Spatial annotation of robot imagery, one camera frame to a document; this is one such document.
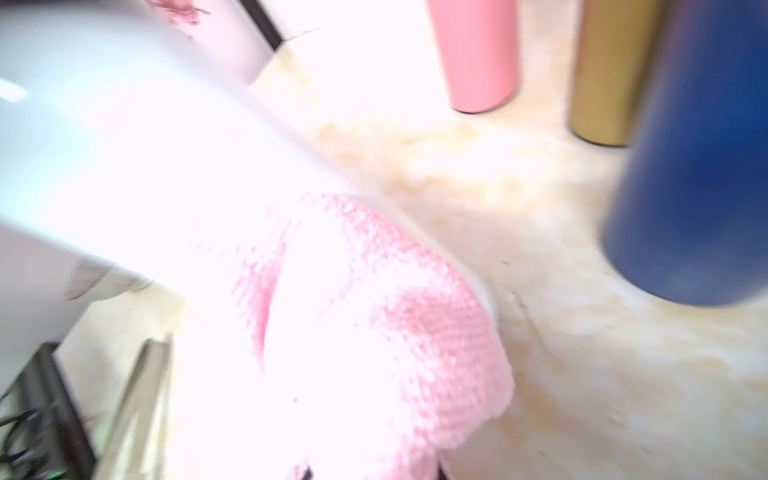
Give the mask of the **blue thermos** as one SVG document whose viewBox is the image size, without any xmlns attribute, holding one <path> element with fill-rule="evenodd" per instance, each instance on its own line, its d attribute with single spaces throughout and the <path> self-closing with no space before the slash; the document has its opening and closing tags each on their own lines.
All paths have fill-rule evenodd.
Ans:
<svg viewBox="0 0 768 480">
<path fill-rule="evenodd" d="M 767 5 L 679 1 L 602 245 L 635 286 L 720 306 L 767 284 Z"/>
</svg>

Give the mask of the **white thermos black lid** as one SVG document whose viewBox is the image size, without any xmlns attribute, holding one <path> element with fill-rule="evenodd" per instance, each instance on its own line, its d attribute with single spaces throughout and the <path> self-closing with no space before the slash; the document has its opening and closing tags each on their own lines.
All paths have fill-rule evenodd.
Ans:
<svg viewBox="0 0 768 480">
<path fill-rule="evenodd" d="M 308 194 L 362 201 L 438 242 L 150 14 L 98 1 L 1 5 L 1 222 L 212 305 L 217 253 Z"/>
</svg>

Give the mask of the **pink towel cloth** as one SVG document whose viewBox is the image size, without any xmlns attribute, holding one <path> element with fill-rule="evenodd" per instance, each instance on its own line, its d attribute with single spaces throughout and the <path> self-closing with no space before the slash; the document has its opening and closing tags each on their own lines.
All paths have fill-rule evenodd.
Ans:
<svg viewBox="0 0 768 480">
<path fill-rule="evenodd" d="M 466 278 L 361 199 L 283 198 L 198 224 L 182 249 L 233 401 L 205 479 L 439 479 L 513 397 Z"/>
</svg>

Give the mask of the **pink thermos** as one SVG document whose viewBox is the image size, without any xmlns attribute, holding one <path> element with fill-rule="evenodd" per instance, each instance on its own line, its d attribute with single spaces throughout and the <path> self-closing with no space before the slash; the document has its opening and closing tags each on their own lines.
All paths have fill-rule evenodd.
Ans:
<svg viewBox="0 0 768 480">
<path fill-rule="evenodd" d="M 519 91 L 518 2 L 433 0 L 427 3 L 451 107 L 491 111 Z"/>
</svg>

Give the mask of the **gold thermos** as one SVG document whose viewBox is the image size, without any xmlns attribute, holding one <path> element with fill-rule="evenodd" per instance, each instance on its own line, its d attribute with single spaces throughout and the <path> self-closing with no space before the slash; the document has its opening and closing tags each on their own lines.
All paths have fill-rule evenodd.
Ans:
<svg viewBox="0 0 768 480">
<path fill-rule="evenodd" d="M 629 144 L 671 5 L 582 3 L 568 115 L 577 137 L 609 147 Z"/>
</svg>

